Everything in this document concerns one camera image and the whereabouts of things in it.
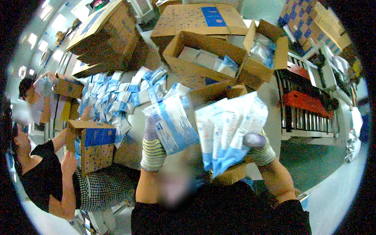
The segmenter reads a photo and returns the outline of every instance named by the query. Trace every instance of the open cardboard box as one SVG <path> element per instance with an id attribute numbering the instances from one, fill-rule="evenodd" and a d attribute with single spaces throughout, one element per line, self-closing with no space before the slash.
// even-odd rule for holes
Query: open cardboard box
<path id="1" fill-rule="evenodd" d="M 248 29 L 238 11 L 229 4 L 169 5 L 150 38 L 162 52 L 181 30 L 206 35 L 246 35 Z"/>
<path id="2" fill-rule="evenodd" d="M 248 56 L 249 51 L 252 49 L 256 32 L 263 34 L 276 43 L 273 68 L 269 68 Z M 287 67 L 288 38 L 284 35 L 282 29 L 264 20 L 260 21 L 258 27 L 256 27 L 255 21 L 252 21 L 244 38 L 244 49 L 242 49 L 218 38 L 180 31 L 163 52 L 163 57 L 170 68 L 181 76 L 180 82 L 190 88 L 203 87 L 208 81 L 212 82 L 212 80 L 217 82 L 230 80 L 232 85 L 238 81 L 257 90 L 263 82 L 270 81 L 274 70 Z M 178 56 L 184 46 L 203 49 L 220 57 L 229 56 L 239 65 L 236 77 L 232 78 L 220 72 L 179 59 Z"/>
<path id="3" fill-rule="evenodd" d="M 111 1 L 80 26 L 66 51 L 82 55 L 93 46 L 106 44 L 120 53 L 126 48 L 127 40 L 135 36 L 135 27 L 136 18 L 130 4 L 124 0 Z"/>
<path id="4" fill-rule="evenodd" d="M 112 163 L 116 129 L 106 123 L 69 120 L 67 150 L 75 153 L 74 140 L 81 138 L 81 169 L 84 174 Z"/>
<path id="5" fill-rule="evenodd" d="M 231 87 L 231 82 L 223 82 L 208 85 L 193 91 L 189 96 L 194 109 L 201 108 L 209 101 L 218 101 L 223 98 L 232 99 L 247 94 L 244 85 Z M 229 167 L 223 174 L 218 175 L 213 181 L 219 185 L 231 185 L 246 176 L 246 164 L 240 163 Z"/>
<path id="6" fill-rule="evenodd" d="M 53 89 L 56 94 L 80 99 L 83 84 L 67 75 L 56 73 L 56 84 Z"/>
<path id="7" fill-rule="evenodd" d="M 205 86 L 208 80 L 217 82 L 230 80 L 232 84 L 236 83 L 236 78 L 178 58 L 184 46 L 202 49 L 220 57 L 227 55 L 238 65 L 243 63 L 247 55 L 245 50 L 225 40 L 198 33 L 180 31 L 163 52 L 163 57 L 170 68 L 181 77 L 180 83 L 193 89 Z"/>

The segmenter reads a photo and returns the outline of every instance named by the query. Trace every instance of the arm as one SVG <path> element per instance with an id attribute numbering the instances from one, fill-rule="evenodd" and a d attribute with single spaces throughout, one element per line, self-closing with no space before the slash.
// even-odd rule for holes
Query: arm
<path id="1" fill-rule="evenodd" d="M 72 220 L 76 209 L 76 197 L 73 188 L 73 174 L 77 168 L 77 160 L 73 153 L 67 151 L 61 161 L 63 196 L 61 202 L 50 196 L 49 213 Z"/>
<path id="2" fill-rule="evenodd" d="M 63 197 L 61 202 L 50 195 L 49 213 L 57 217 L 72 220 L 76 209 L 72 176 L 63 175 Z"/>
<path id="3" fill-rule="evenodd" d="M 140 180 L 136 189 L 136 202 L 157 203 L 154 196 L 153 186 L 157 172 L 148 172 L 141 168 Z"/>
<path id="4" fill-rule="evenodd" d="M 155 121 L 146 117 L 143 150 L 141 159 L 141 175 L 136 189 L 136 202 L 157 203 L 154 196 L 154 180 L 163 166 L 166 151 L 155 134 Z"/>
<path id="5" fill-rule="evenodd" d="M 50 122 L 51 110 L 50 110 L 50 97 L 43 97 L 44 100 L 44 110 L 41 115 L 41 122 L 48 123 Z"/>
<path id="6" fill-rule="evenodd" d="M 277 199 L 278 205 L 296 199 L 291 175 L 278 160 L 275 159 L 270 164 L 258 168 L 268 190 Z"/>
<path id="7" fill-rule="evenodd" d="M 58 136 L 52 139 L 53 147 L 55 149 L 55 152 L 59 151 L 61 147 L 66 143 L 65 136 L 67 135 L 67 129 L 65 128 L 60 132 Z"/>

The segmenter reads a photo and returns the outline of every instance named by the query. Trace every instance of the work glove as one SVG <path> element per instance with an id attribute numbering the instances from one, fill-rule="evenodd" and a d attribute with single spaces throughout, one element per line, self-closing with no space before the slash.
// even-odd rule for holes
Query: work glove
<path id="1" fill-rule="evenodd" d="M 51 94 L 51 88 L 52 88 L 51 80 L 49 78 L 45 78 L 44 84 L 43 84 L 42 96 L 49 97 Z"/>
<path id="2" fill-rule="evenodd" d="M 276 153 L 271 148 L 264 130 L 261 130 L 258 135 L 245 135 L 243 144 L 251 147 L 251 150 L 246 154 L 246 158 L 255 162 L 258 167 L 268 165 L 276 158 Z"/>
<path id="3" fill-rule="evenodd" d="M 157 139 L 155 133 L 155 121 L 152 116 L 147 116 L 145 121 L 145 133 L 142 144 L 141 167 L 150 172 L 159 171 L 163 166 L 166 151 Z"/>

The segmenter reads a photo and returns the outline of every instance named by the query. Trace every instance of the sealed plastic bag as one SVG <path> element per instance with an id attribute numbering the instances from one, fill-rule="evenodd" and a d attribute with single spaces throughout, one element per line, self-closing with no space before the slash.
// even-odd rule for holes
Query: sealed plastic bag
<path id="1" fill-rule="evenodd" d="M 215 102 L 197 110 L 195 115 L 204 168 L 206 171 L 211 168 L 214 178 L 244 159 L 250 148 L 243 145 L 243 138 L 246 134 L 261 131 L 268 110 L 257 92 L 252 92 Z"/>
<path id="2" fill-rule="evenodd" d="M 153 116 L 158 139 L 167 155 L 178 153 L 199 142 L 179 96 L 172 96 L 143 110 L 145 116 Z"/>

